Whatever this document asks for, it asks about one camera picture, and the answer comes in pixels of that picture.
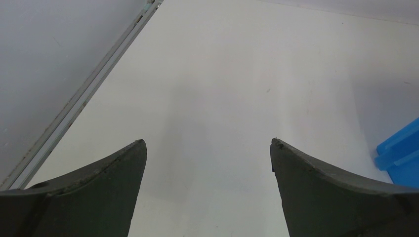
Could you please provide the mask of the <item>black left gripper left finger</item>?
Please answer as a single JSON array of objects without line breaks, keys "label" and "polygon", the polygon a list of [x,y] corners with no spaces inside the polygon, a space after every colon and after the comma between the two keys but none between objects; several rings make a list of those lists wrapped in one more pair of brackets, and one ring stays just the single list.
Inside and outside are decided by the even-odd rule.
[{"label": "black left gripper left finger", "polygon": [[3,237],[126,237],[147,160],[144,140],[65,175],[0,194]]}]

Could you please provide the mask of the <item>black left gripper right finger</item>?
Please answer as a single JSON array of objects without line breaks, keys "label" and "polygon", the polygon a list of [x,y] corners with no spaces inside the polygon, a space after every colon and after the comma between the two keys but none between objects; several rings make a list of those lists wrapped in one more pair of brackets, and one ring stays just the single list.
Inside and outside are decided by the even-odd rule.
[{"label": "black left gripper right finger", "polygon": [[290,236],[418,236],[417,188],[348,172],[278,138],[270,157]]}]

